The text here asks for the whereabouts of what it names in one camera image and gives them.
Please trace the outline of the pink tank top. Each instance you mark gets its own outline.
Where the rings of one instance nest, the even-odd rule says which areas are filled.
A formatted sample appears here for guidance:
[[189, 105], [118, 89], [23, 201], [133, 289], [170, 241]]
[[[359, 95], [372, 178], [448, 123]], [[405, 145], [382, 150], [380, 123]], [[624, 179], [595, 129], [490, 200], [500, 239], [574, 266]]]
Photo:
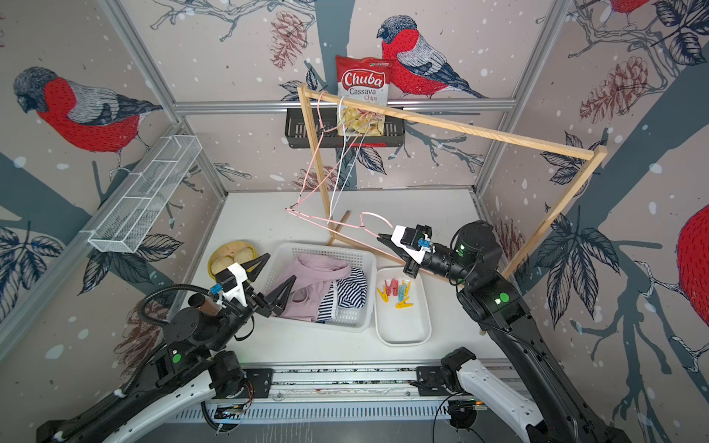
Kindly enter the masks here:
[[303, 253], [292, 260], [282, 272], [278, 284], [295, 276], [282, 319], [306, 322], [326, 322], [334, 319], [336, 282], [349, 277], [352, 271], [347, 261], [327, 256]]

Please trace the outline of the striped tank top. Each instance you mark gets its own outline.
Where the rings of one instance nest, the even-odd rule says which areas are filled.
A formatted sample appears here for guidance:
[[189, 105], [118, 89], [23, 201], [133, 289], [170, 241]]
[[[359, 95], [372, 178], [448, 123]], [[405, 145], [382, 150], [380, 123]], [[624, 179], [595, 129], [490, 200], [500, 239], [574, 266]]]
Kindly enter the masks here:
[[316, 321], [332, 322], [343, 310], [364, 308], [367, 304], [367, 277], [360, 268], [352, 268], [349, 276], [330, 283], [321, 300]]

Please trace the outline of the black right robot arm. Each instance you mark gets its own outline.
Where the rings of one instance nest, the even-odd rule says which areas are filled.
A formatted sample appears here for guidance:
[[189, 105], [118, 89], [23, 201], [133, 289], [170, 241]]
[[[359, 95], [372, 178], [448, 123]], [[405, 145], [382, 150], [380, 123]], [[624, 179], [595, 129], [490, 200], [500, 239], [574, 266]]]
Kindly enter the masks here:
[[431, 240], [427, 225], [398, 225], [378, 234], [404, 261], [404, 273], [430, 272], [456, 289], [463, 310], [500, 347], [528, 391], [520, 395], [460, 347], [441, 359], [448, 389], [482, 401], [524, 442], [626, 442], [583, 399], [548, 349], [522, 295], [498, 271], [502, 256], [485, 221], [462, 226], [448, 247]]

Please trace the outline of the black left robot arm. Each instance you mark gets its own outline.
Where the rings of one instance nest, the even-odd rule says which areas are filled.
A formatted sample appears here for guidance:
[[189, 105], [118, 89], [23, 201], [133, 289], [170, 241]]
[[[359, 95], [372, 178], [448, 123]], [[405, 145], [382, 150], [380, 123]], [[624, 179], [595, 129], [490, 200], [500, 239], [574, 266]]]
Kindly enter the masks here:
[[39, 442], [133, 442], [177, 413], [212, 399], [235, 399], [244, 411], [269, 392], [271, 371], [243, 369], [227, 350], [254, 315], [284, 312], [295, 281], [285, 279], [263, 295], [252, 283], [269, 260], [264, 254], [217, 273], [210, 289], [174, 284], [146, 296], [140, 318], [162, 330], [164, 340], [138, 364], [129, 380], [90, 409], [66, 421], [48, 421]]

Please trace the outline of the yellow bowl with buns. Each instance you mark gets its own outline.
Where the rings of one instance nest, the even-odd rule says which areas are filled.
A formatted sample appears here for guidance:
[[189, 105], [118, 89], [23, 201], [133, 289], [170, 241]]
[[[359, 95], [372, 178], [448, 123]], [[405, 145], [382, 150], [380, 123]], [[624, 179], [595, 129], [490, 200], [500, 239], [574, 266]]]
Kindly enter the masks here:
[[253, 245], [244, 241], [233, 241], [216, 249], [208, 260], [208, 273], [212, 280], [216, 274], [234, 263], [243, 264], [254, 260], [258, 256]]

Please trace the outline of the white perforated plastic basket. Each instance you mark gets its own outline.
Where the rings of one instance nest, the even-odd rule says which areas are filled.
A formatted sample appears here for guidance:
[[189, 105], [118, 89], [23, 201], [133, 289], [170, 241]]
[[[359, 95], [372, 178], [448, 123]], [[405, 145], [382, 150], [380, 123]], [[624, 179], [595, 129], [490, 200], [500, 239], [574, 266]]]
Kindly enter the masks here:
[[343, 310], [338, 319], [327, 323], [282, 319], [281, 317], [276, 317], [276, 319], [280, 322], [294, 322], [301, 326], [322, 330], [341, 330], [342, 332], [363, 332], [363, 330], [368, 328], [374, 308], [377, 277], [376, 260], [374, 255], [369, 252], [341, 247], [325, 247], [324, 245], [284, 243], [275, 250], [273, 258], [267, 265], [264, 288], [268, 291], [276, 288], [279, 285], [279, 277], [288, 264], [299, 254], [303, 253], [336, 258], [336, 260], [349, 262], [352, 268], [362, 269], [367, 277], [367, 289], [369, 290], [367, 292], [367, 304], [361, 309]]

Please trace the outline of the brown bottle black cap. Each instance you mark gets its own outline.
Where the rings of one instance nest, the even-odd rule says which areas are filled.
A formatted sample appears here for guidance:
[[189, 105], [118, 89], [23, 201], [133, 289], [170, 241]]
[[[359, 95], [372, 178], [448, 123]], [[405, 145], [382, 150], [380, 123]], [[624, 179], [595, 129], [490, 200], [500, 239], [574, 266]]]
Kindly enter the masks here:
[[194, 293], [188, 299], [188, 305], [191, 308], [196, 308], [202, 314], [212, 317], [217, 317], [222, 310], [222, 307], [209, 295], [202, 295], [201, 293]]

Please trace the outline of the white plastic tray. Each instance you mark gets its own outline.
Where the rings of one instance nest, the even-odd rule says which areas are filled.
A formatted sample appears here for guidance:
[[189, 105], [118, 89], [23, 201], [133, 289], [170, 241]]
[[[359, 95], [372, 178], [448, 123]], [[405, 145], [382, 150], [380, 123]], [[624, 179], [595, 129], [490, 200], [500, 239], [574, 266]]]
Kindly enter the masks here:
[[[385, 291], [385, 280], [411, 281], [408, 302], [411, 308], [397, 309], [398, 297], [389, 296], [384, 303], [377, 289]], [[389, 267], [378, 270], [375, 285], [375, 327], [380, 340], [391, 347], [417, 346], [429, 340], [432, 326], [425, 287], [420, 276], [411, 278], [399, 268]]]

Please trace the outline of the cassava chips bag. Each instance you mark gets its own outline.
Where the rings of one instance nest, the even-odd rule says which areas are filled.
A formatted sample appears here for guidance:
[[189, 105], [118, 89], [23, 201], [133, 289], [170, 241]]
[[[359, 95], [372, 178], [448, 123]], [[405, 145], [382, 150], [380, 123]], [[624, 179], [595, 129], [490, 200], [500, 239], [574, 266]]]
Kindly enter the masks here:
[[[389, 98], [393, 61], [366, 57], [355, 59], [337, 55], [338, 95], [363, 103], [385, 106]], [[381, 137], [385, 116], [358, 108], [338, 109], [338, 135]]]

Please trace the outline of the wooden clothes rack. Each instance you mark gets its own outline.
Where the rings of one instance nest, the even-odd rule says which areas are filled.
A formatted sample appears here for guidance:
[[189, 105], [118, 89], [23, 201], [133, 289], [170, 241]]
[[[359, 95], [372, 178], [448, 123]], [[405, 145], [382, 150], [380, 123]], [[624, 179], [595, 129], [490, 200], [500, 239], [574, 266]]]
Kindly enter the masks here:
[[[400, 118], [411, 123], [437, 127], [469, 136], [499, 141], [503, 144], [511, 144], [522, 148], [528, 148], [542, 152], [544, 157], [554, 155], [561, 160], [566, 159], [572, 164], [574, 162], [578, 162], [578, 164], [580, 164], [580, 169], [576, 172], [574, 177], [572, 177], [572, 180], [568, 182], [568, 188], [559, 198], [557, 203], [550, 207], [546, 213], [546, 218], [542, 221], [541, 225], [539, 225], [534, 235], [530, 237], [524, 243], [523, 247], [517, 251], [513, 258], [509, 260], [507, 267], [502, 273], [502, 277], [505, 279], [513, 276], [513, 273], [517, 271], [521, 264], [531, 256], [534, 249], [537, 249], [539, 252], [543, 252], [551, 246], [550, 241], [543, 240], [542, 237], [546, 234], [548, 229], [552, 227], [562, 227], [562, 223], [558, 220], [559, 216], [561, 216], [561, 212], [569, 206], [572, 199], [575, 198], [576, 195], [579, 194], [580, 190], [585, 187], [585, 184], [591, 180], [593, 173], [607, 157], [607, 147], [602, 144], [598, 145], [595, 150], [589, 151], [569, 145], [561, 145], [559, 143], [519, 136], [485, 127], [463, 125], [452, 120], [434, 116], [426, 116], [425, 114], [419, 114], [413, 111], [363, 103], [353, 99], [343, 98], [343, 105], [377, 114], [384, 114], [384, 116]], [[298, 207], [304, 201], [306, 201], [306, 197], [300, 195], [297, 202], [288, 208], [299, 210]], [[339, 234], [330, 234], [330, 238], [332, 238], [332, 240], [340, 240], [345, 242], [347, 245], [354, 245], [355, 247], [360, 245], [360, 247], [367, 251], [404, 264], [404, 262], [394, 253], [391, 254], [379, 248], [373, 247], [372, 245], [368, 245], [360, 240], [347, 236], [346, 234], [341, 233], [340, 229], [341, 227], [337, 228]], [[561, 245], [566, 247], [566, 251], [569, 256], [564, 260], [560, 260], [551, 267], [552, 277], [549, 279], [548, 285], [555, 287], [555, 289], [559, 291], [564, 291], [564, 293], [576, 291], [577, 295], [583, 299], [586, 308], [588, 310], [592, 310], [596, 305], [596, 300], [598, 297], [598, 280], [593, 273], [588, 272], [588, 268], [585, 264], [587, 264], [591, 258], [595, 258], [596, 260], [603, 260], [603, 258], [613, 260], [616, 256], [614, 254], [609, 256], [605, 254], [605, 244], [603, 242], [591, 242], [588, 247], [584, 247], [583, 245], [580, 245], [579, 247], [572, 247], [572, 238], [579, 236], [579, 233], [572, 234], [569, 237], [564, 237], [561, 234], [557, 235], [557, 240], [561, 241]]]

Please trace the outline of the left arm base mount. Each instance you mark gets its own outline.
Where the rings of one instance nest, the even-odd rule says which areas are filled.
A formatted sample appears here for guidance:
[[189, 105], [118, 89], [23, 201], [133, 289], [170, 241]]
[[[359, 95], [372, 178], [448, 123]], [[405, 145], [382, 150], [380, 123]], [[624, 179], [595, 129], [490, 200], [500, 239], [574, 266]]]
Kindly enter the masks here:
[[247, 368], [238, 381], [227, 381], [214, 390], [211, 400], [263, 400], [268, 399], [273, 385], [273, 368]]

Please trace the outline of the black wall basket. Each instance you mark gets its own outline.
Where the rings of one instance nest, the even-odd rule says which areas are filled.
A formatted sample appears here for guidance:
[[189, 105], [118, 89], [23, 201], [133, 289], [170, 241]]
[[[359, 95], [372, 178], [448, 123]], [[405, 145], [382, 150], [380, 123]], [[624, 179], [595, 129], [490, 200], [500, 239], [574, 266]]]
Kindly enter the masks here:
[[[340, 149], [345, 144], [345, 137], [339, 136], [335, 129], [336, 109], [324, 108], [321, 109], [322, 122], [327, 133], [321, 142], [323, 149]], [[387, 116], [384, 122], [384, 133], [382, 136], [366, 136], [364, 138], [363, 147], [368, 148], [396, 148], [404, 145], [405, 142], [405, 127], [404, 120]], [[308, 149], [309, 141], [306, 134], [306, 124], [302, 110], [300, 108], [288, 109], [286, 114], [286, 122], [284, 136], [287, 139], [291, 149]]]

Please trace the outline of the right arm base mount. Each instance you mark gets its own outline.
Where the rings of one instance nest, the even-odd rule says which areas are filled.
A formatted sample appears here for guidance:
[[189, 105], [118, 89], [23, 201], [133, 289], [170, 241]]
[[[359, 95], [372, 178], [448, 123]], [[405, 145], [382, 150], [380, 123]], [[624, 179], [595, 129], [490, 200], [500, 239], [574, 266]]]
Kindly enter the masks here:
[[439, 365], [438, 367], [417, 367], [415, 381], [411, 382], [418, 389], [421, 397], [443, 396], [448, 394], [471, 394], [464, 391], [456, 373], [462, 365]]

